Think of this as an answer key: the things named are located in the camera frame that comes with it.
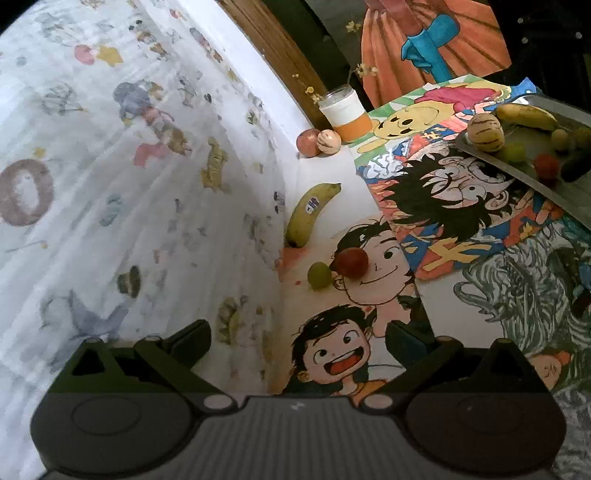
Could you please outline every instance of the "letter o print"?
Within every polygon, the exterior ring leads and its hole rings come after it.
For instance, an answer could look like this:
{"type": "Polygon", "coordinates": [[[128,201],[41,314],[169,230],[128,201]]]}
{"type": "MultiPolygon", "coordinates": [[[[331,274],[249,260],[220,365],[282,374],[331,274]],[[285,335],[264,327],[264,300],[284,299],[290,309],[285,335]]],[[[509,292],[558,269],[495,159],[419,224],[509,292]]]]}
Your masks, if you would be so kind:
{"type": "Polygon", "coordinates": [[[26,158],[9,165],[0,173],[0,215],[12,226],[32,225],[47,213],[53,202],[53,179],[47,167],[38,160],[26,158]],[[32,212],[27,212],[18,203],[14,180],[21,170],[33,176],[38,194],[38,203],[32,212]]]}

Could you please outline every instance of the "cartoon face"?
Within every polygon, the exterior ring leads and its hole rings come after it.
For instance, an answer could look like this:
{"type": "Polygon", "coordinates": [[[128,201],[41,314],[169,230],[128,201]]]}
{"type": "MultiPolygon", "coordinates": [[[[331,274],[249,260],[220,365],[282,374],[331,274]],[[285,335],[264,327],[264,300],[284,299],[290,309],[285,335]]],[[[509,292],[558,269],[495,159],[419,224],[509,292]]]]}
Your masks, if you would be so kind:
{"type": "Polygon", "coordinates": [[[337,382],[364,366],[370,352],[363,331],[355,322],[346,320],[328,335],[308,340],[303,357],[306,371],[298,377],[320,384],[337,382]]]}
{"type": "Polygon", "coordinates": [[[475,157],[446,157],[439,160],[441,168],[423,177],[424,186],[431,186],[431,196],[440,200],[454,202],[445,208],[468,207],[484,200],[487,194],[493,199],[486,202],[489,210],[496,210],[507,204],[507,187],[513,179],[506,179],[501,173],[495,177],[486,173],[486,166],[475,157]]]}
{"type": "Polygon", "coordinates": [[[453,105],[431,100],[416,103],[394,112],[377,125],[374,135],[385,140],[396,140],[424,131],[453,115],[453,105]]]}
{"type": "Polygon", "coordinates": [[[349,299],[358,305],[392,301],[408,280],[408,263],[392,231],[370,238],[362,247],[369,257],[368,272],[359,280],[342,278],[349,299]]]}
{"type": "Polygon", "coordinates": [[[554,355],[534,355],[529,359],[532,367],[544,382],[548,390],[552,390],[558,383],[562,363],[554,355]]]}

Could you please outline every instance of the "black hair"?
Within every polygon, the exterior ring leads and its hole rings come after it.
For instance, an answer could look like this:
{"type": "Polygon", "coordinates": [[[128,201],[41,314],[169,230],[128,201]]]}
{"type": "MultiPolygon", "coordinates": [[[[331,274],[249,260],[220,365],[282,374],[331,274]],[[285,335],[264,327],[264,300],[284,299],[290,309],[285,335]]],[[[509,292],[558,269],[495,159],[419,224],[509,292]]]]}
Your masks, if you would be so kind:
{"type": "Polygon", "coordinates": [[[363,248],[370,238],[378,236],[382,232],[390,230],[388,222],[381,223],[376,220],[374,223],[367,223],[366,225],[358,225],[349,230],[343,235],[336,246],[335,255],[345,248],[358,247],[363,248]]]}
{"type": "MultiPolygon", "coordinates": [[[[306,343],[310,340],[316,340],[324,337],[332,332],[335,328],[347,320],[354,322],[361,331],[365,332],[368,327],[371,327],[377,312],[375,309],[367,316],[360,307],[353,305],[337,305],[331,309],[320,312],[313,316],[302,325],[298,336],[291,344],[291,360],[293,362],[293,370],[288,384],[285,386],[283,393],[310,393],[310,394],[325,394],[330,395],[343,388],[343,382],[340,380],[331,384],[318,384],[317,382],[309,381],[302,382],[297,378],[297,374],[306,370],[304,364],[304,354],[306,352],[306,343]]],[[[368,365],[367,363],[353,373],[353,380],[356,383],[367,382],[368,380],[368,365]]]]}
{"type": "MultiPolygon", "coordinates": [[[[502,215],[511,213],[513,205],[517,204],[519,194],[525,193],[525,186],[518,180],[514,180],[507,188],[509,201],[506,205],[496,210],[489,210],[485,204],[494,198],[490,192],[486,197],[479,198],[478,202],[462,208],[449,209],[457,202],[442,200],[431,196],[431,186],[425,186],[427,179],[423,177],[440,168],[444,168],[439,160],[445,157],[465,157],[460,151],[450,148],[448,155],[429,153],[423,155],[421,160],[408,162],[401,170],[401,176],[397,177],[397,183],[386,187],[392,195],[385,197],[386,200],[393,200],[400,211],[406,213],[405,218],[397,219],[395,223],[403,225],[430,225],[438,224],[443,227],[439,238],[454,238],[462,242],[476,235],[478,230],[489,227],[492,223],[491,213],[502,215]]],[[[485,164],[481,171],[494,177],[499,173],[495,167],[485,164]]]]}

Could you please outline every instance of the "orange dress drawing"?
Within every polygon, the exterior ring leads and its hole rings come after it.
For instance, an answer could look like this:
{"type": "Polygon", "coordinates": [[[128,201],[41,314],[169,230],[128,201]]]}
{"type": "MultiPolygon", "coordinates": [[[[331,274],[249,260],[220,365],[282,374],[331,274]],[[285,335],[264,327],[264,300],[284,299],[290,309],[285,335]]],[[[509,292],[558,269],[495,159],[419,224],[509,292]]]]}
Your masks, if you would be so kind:
{"type": "Polygon", "coordinates": [[[363,87],[374,107],[425,83],[471,73],[484,76],[511,64],[488,5],[473,0],[365,0],[362,62],[376,66],[363,87]]]}

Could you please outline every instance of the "open mouth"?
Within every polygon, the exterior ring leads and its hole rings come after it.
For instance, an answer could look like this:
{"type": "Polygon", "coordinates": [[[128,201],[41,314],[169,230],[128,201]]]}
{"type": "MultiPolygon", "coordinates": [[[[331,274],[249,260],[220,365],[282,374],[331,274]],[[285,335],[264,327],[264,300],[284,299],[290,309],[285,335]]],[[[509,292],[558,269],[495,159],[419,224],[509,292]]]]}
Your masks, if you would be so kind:
{"type": "Polygon", "coordinates": [[[363,347],[360,346],[344,355],[338,356],[332,362],[324,365],[324,369],[331,375],[339,375],[352,366],[358,364],[363,358],[363,347]]]}

